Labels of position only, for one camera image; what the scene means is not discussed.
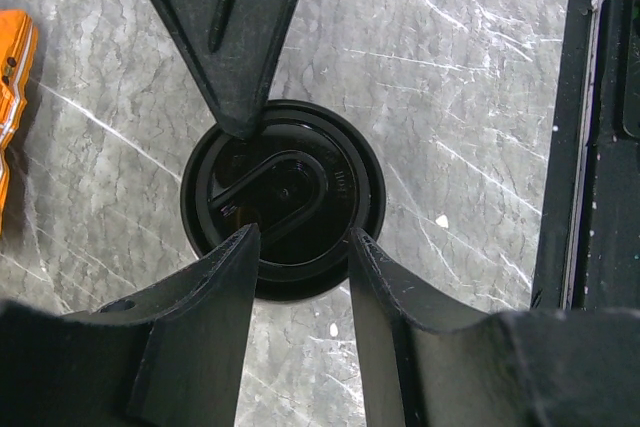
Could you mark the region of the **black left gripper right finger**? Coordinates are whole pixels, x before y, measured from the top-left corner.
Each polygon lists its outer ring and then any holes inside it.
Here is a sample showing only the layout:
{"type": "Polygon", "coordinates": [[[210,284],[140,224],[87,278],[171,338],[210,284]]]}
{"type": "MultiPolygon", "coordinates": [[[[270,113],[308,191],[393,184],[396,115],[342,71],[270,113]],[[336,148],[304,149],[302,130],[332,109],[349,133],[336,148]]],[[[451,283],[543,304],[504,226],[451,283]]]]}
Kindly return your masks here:
{"type": "Polygon", "coordinates": [[[371,426],[635,426],[639,314],[488,314],[433,287],[363,230],[349,283],[371,426]]]}

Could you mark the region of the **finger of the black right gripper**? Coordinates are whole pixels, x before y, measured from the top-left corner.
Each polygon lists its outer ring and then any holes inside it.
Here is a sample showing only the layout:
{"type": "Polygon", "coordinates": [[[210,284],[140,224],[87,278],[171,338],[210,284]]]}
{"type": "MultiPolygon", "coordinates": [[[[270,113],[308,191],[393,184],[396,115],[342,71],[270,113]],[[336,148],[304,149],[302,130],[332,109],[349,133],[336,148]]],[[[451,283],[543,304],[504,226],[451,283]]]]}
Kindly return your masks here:
{"type": "Polygon", "coordinates": [[[151,0],[221,129],[254,134],[298,0],[151,0]]]}

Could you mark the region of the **black plastic cup lid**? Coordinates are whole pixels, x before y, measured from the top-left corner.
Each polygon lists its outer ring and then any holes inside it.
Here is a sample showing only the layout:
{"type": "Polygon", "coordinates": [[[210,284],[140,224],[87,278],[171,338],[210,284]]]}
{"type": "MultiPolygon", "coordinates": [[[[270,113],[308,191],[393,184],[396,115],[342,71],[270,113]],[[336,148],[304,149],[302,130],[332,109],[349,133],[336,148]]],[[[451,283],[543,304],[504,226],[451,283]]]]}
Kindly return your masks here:
{"type": "Polygon", "coordinates": [[[379,237],[385,208],[383,171],[364,135],[303,101],[269,101],[248,139],[210,128],[181,182],[181,218],[195,255],[258,226],[256,295],[274,302],[321,296],[345,281],[350,231],[379,237]]]}

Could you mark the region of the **orange snack bag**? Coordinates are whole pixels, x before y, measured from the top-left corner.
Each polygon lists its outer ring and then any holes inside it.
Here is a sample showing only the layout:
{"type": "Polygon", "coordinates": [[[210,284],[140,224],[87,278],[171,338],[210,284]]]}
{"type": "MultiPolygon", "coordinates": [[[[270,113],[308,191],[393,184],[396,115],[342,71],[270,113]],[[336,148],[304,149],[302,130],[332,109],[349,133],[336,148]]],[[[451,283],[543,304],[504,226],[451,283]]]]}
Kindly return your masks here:
{"type": "Polygon", "coordinates": [[[1,214],[5,211],[11,176],[6,151],[27,105],[26,85],[38,37],[38,28],[25,11],[1,11],[1,214]]]}

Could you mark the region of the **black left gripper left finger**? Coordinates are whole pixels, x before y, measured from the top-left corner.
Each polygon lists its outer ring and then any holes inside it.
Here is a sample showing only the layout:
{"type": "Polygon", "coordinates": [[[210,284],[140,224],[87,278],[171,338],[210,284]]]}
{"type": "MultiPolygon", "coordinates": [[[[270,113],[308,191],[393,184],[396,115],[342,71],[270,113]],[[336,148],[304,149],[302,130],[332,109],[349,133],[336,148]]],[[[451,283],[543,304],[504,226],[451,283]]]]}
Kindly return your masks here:
{"type": "Polygon", "coordinates": [[[248,225],[94,312],[1,303],[5,426],[230,426],[257,281],[248,225]]]}

